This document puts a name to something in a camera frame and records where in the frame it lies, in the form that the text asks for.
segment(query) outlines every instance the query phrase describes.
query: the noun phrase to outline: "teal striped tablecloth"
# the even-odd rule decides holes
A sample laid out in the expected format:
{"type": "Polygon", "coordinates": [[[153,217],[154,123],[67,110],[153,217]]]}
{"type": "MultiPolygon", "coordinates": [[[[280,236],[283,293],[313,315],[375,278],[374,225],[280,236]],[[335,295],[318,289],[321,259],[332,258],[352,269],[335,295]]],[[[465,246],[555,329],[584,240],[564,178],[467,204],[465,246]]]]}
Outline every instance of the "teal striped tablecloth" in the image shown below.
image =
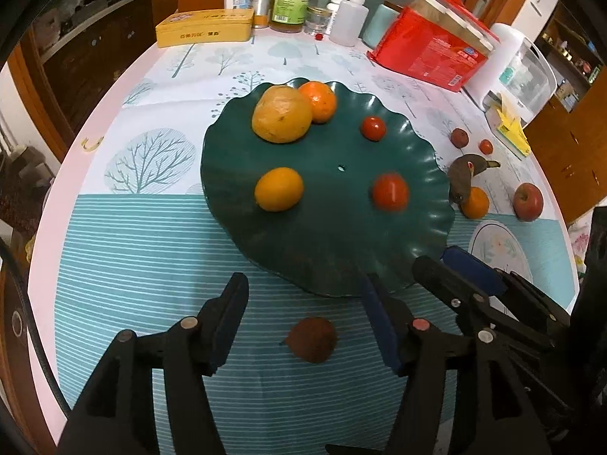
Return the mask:
{"type": "MultiPolygon", "coordinates": [[[[573,282],[559,224],[488,218],[511,229],[535,284],[566,306],[573,282]]],[[[449,244],[466,249],[476,225],[458,213],[449,244]]],[[[251,264],[202,195],[78,197],[55,302],[60,384],[70,404],[118,331],[168,329],[217,296],[233,271],[249,278],[250,301],[227,364],[204,380],[227,452],[321,455],[327,443],[383,448],[405,380],[382,364],[360,301],[312,296],[251,264]],[[311,315],[331,320],[339,334],[324,364],[304,363],[281,345],[292,325],[311,315]]],[[[454,313],[425,289],[397,296],[416,316],[458,332],[454,313]]],[[[447,383],[443,419],[453,413],[453,373],[447,383]]],[[[160,372],[154,393],[161,450],[170,454],[160,372]]]]}

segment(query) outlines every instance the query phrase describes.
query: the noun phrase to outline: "barcode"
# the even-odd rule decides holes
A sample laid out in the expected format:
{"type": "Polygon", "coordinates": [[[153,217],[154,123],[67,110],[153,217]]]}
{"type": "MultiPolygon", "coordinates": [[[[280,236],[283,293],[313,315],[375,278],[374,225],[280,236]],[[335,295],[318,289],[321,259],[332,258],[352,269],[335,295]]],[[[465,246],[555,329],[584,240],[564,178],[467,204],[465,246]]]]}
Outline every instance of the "barcode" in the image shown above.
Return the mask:
{"type": "Polygon", "coordinates": [[[451,82],[449,82],[449,85],[455,85],[460,80],[461,80],[461,75],[456,75],[455,77],[453,77],[453,80],[451,80],[451,82]]]}

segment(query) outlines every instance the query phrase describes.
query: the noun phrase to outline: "pink table edge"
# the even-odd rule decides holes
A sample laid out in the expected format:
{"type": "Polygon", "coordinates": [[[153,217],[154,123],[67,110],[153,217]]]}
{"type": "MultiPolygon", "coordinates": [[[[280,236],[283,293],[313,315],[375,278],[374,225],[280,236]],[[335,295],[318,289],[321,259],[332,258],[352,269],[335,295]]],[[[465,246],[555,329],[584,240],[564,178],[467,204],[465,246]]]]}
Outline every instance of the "pink table edge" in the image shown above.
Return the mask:
{"type": "MultiPolygon", "coordinates": [[[[57,294],[57,279],[59,276],[61,253],[63,251],[63,244],[76,198],[78,197],[84,178],[89,170],[90,162],[94,156],[94,152],[86,152],[82,148],[81,143],[84,139],[88,139],[87,144],[92,145],[107,133],[107,130],[122,107],[124,98],[131,89],[141,81],[143,76],[152,68],[154,63],[159,60],[165,51],[165,49],[158,48],[156,44],[150,47],[121,75],[101,99],[83,128],[78,133],[78,136],[74,140],[74,144],[63,161],[60,171],[57,174],[57,179],[50,191],[44,212],[42,213],[42,219],[38,228],[38,234],[36,235],[36,244],[31,260],[28,290],[38,330],[42,337],[42,345],[44,346],[44,350],[46,351],[56,378],[58,378],[58,373],[57,356],[55,352],[55,296],[57,294]]],[[[571,243],[569,242],[565,221],[558,210],[556,198],[550,189],[544,172],[533,154],[530,158],[533,166],[541,176],[551,202],[556,208],[555,212],[557,213],[558,222],[565,238],[565,246],[567,247],[569,260],[571,262],[571,271],[574,276],[575,287],[574,299],[567,308],[567,311],[571,313],[573,303],[579,293],[579,283],[576,279],[577,269],[575,266],[573,250],[571,248],[571,243]]],[[[58,443],[66,423],[66,418],[46,382],[29,335],[28,349],[31,373],[36,387],[36,393],[38,394],[40,407],[49,427],[49,431],[55,440],[55,443],[58,443]]]]}

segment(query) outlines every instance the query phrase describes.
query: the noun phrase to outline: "cherry tomato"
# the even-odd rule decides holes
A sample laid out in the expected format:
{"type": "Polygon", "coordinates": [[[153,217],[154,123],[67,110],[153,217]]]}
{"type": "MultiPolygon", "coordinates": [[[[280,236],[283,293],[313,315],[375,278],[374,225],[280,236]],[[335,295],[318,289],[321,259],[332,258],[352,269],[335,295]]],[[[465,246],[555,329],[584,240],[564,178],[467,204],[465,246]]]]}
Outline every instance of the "cherry tomato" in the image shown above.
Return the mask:
{"type": "Polygon", "coordinates": [[[484,140],[481,140],[481,143],[478,144],[478,148],[486,156],[493,153],[493,144],[490,140],[487,140],[486,138],[484,140]]]}
{"type": "Polygon", "coordinates": [[[381,210],[404,210],[409,202],[409,187],[400,174],[382,174],[373,184],[373,202],[381,210]]]}
{"type": "Polygon", "coordinates": [[[379,142],[385,135],[384,120],[377,116],[367,116],[360,126],[362,136],[372,142],[379,142]]]}

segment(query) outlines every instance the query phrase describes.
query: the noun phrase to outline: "white squeeze bottle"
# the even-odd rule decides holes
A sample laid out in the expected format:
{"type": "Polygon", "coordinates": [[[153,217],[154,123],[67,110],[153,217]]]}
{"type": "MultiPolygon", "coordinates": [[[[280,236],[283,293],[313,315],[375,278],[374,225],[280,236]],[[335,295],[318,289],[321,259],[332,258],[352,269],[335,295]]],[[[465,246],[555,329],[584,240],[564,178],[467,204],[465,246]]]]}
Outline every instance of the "white squeeze bottle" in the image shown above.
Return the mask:
{"type": "Polygon", "coordinates": [[[369,9],[363,6],[365,0],[348,0],[341,2],[329,39],[336,44],[352,47],[365,24],[369,9]]]}

